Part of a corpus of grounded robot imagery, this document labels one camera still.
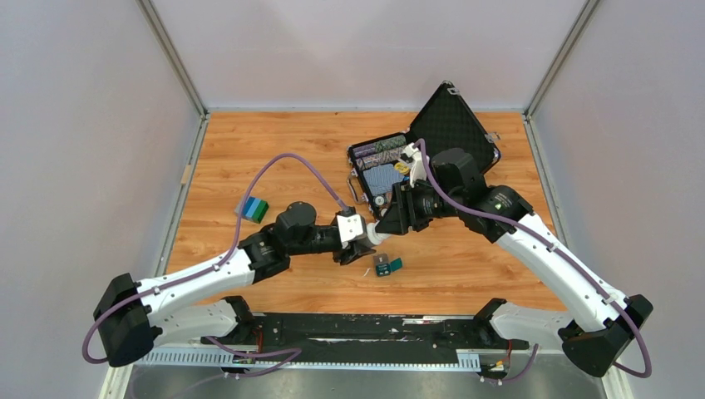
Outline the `white pill bottle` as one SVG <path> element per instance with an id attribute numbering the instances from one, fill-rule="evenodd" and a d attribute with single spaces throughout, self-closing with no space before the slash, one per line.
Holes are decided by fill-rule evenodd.
<path id="1" fill-rule="evenodd" d="M 366 227 L 367 240 L 372 247 L 380 245 L 384 240 L 391 237 L 390 234 L 377 232 L 378 222 L 368 223 Z"/>

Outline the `teal pill organizer box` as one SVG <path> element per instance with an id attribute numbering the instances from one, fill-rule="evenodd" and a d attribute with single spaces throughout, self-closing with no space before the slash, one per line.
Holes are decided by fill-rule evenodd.
<path id="1" fill-rule="evenodd" d="M 386 277 L 403 267 L 401 258 L 390 259 L 387 254 L 373 255 L 372 261 L 377 277 Z"/>

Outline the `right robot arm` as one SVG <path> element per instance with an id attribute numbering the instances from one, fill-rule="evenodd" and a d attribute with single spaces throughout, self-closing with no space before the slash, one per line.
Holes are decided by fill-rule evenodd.
<path id="1" fill-rule="evenodd" d="M 410 169 L 408 178 L 392 187 L 387 210 L 367 227 L 373 244 L 421 231 L 435 219 L 456 217 L 521 261 L 564 305 L 563 312 L 551 312 L 492 299 L 476 315 L 479 343 L 495 347 L 503 340 L 521 340 L 558 348 L 593 377 L 619 367 L 624 350 L 636 344 L 644 363 L 638 376 L 650 377 L 652 360 L 640 330 L 653 305 L 643 295 L 626 295 L 600 278 L 515 190 L 488 185 L 464 150 L 428 157 L 419 142 L 406 147 L 402 162 Z"/>

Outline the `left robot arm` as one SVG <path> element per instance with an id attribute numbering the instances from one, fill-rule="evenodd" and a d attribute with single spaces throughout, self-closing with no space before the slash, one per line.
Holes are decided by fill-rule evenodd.
<path id="1" fill-rule="evenodd" d="M 330 253 L 334 262 L 346 265 L 372 254 L 388 237 L 353 208 L 338 212 L 329 225 L 317 225 L 316 218 L 312 205 L 294 202 L 272 224 L 217 257 L 158 278 L 135 281 L 128 273 L 113 278 L 93 313 L 83 357 L 122 367 L 154 347 L 192 337 L 247 342 L 255 323 L 241 300 L 208 307 L 199 302 L 272 278 L 289 268 L 294 255 Z"/>

